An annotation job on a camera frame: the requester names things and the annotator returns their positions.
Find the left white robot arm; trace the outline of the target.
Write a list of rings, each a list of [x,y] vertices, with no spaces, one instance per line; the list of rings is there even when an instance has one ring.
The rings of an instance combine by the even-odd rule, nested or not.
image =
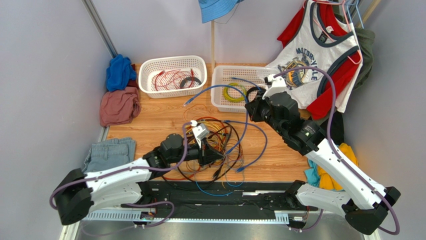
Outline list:
[[[159,178],[178,168],[183,162],[198,161],[205,166],[224,157],[208,143],[209,131],[203,123],[186,122],[191,126],[195,142],[187,134],[170,134],[159,146],[129,163],[84,173],[71,170],[49,197],[52,209],[58,212],[60,222],[67,226],[84,219],[88,214],[113,206],[134,206],[144,196],[142,182]]]

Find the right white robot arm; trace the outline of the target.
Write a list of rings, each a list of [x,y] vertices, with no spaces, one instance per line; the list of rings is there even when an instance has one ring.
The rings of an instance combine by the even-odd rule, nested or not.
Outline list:
[[[265,122],[291,149],[315,162],[343,188],[332,191],[296,180],[284,197],[299,206],[309,206],[344,217],[364,235],[371,235],[388,215],[397,220],[393,209],[401,193],[385,187],[359,169],[334,144],[329,129],[302,119],[297,102],[287,93],[284,73],[268,75],[266,89],[245,105],[250,119]]]

